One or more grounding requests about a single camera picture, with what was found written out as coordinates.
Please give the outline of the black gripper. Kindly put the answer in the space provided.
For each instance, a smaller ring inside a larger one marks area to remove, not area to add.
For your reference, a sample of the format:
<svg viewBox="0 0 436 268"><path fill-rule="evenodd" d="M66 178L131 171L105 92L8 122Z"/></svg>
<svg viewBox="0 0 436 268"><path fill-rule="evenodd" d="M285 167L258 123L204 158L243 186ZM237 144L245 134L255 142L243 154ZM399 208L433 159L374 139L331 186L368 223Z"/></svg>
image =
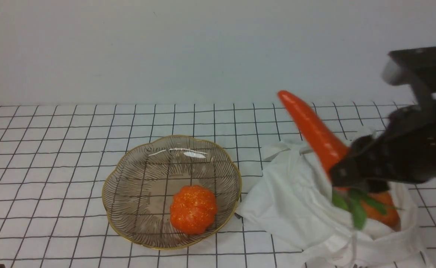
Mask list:
<svg viewBox="0 0 436 268"><path fill-rule="evenodd" d="M389 190L387 181L423 184L436 178L436 100L430 107L398 107L388 114L386 130L355 139L330 168L333 187L365 193Z"/></svg>

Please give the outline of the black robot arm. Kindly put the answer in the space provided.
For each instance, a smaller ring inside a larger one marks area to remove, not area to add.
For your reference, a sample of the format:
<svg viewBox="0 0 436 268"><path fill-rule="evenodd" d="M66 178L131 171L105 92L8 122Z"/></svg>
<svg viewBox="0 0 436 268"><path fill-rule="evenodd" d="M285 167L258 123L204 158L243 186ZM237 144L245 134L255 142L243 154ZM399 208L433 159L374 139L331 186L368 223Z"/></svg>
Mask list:
<svg viewBox="0 0 436 268"><path fill-rule="evenodd" d="M330 168L333 187L368 193L389 182L423 184L436 178L436 47L390 51L382 73L392 86L409 85L416 104L398 108L377 137L363 136Z"/></svg>

